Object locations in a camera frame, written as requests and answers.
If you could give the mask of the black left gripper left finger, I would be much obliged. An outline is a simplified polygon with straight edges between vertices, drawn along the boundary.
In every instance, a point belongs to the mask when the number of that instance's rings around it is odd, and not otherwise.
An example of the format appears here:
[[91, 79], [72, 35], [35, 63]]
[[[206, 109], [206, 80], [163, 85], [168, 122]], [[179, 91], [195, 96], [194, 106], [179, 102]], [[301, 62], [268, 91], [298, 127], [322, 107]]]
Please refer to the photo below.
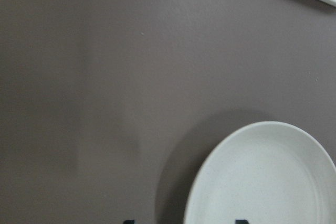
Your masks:
[[134, 220], [125, 220], [123, 224], [134, 224]]

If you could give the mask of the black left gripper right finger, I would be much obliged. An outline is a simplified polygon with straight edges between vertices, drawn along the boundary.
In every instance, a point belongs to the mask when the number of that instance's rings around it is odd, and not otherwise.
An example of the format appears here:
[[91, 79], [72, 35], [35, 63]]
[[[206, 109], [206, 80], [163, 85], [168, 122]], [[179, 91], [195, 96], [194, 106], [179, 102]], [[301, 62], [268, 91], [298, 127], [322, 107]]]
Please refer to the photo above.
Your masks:
[[246, 219], [236, 219], [235, 224], [249, 224], [249, 221]]

